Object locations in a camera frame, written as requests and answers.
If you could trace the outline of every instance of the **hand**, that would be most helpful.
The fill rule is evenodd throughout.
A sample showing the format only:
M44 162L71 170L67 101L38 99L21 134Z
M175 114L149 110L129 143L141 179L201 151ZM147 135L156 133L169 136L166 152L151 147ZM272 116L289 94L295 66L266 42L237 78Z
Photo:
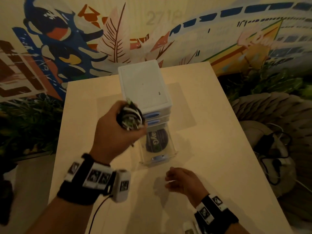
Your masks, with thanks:
M116 116L127 102L117 101L110 110L102 116L97 125L90 155L97 162L110 162L123 153L130 145L146 134L146 127L140 130L127 131L120 127Z
M192 171L184 168L171 167L166 173L166 188L170 192L177 192L187 196L190 203L196 208L202 199L209 195L202 182Z

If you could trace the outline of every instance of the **white table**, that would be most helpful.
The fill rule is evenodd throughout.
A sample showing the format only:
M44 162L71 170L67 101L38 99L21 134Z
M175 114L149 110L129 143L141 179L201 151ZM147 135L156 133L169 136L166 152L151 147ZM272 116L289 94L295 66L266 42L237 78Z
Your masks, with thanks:
M175 166L197 173L210 193L215 189L250 233L292 233L210 64L161 72L173 101L169 127L179 152L152 168L139 164L137 145L116 158L113 168L132 173L129 197L119 204L106 201L91 232L183 233L182 224L194 219L194 209L185 196L164 188L165 173ZM49 201L74 157L91 149L98 118L121 98L117 75L68 84Z

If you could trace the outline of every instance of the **black wrist strap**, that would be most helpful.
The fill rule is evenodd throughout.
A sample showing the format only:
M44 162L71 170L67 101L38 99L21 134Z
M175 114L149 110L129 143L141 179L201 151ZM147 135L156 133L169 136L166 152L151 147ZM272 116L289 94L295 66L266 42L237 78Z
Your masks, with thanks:
M195 218L203 234L224 234L232 223L238 222L238 218L215 195L207 195L196 209Z
M116 172L109 165L96 163L89 154L82 158L68 170L57 196L71 203L92 205L100 194L111 194Z

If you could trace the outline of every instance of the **blue drawer handle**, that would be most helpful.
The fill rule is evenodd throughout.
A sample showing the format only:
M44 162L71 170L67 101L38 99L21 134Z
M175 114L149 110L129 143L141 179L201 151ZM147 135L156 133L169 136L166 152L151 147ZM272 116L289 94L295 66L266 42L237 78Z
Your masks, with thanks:
M160 112L151 112L151 113L144 114L143 117L145 119L148 119L148 118L157 117L159 115L160 115Z
M158 122L160 122L160 120L153 120L153 121L148 121L147 122L147 125L154 125L154 124L156 124L156 123L158 123Z

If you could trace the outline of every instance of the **green foliage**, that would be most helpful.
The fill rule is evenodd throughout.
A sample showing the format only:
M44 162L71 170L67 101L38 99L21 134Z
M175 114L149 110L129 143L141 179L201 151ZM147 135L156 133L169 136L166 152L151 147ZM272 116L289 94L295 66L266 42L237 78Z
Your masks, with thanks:
M312 86L303 78L295 77L288 69L276 74L268 73L268 65L260 70L251 69L248 74L231 74L218 77L229 101L250 95L272 92L296 94L311 99Z
M56 152L64 103L46 94L0 104L0 156Z

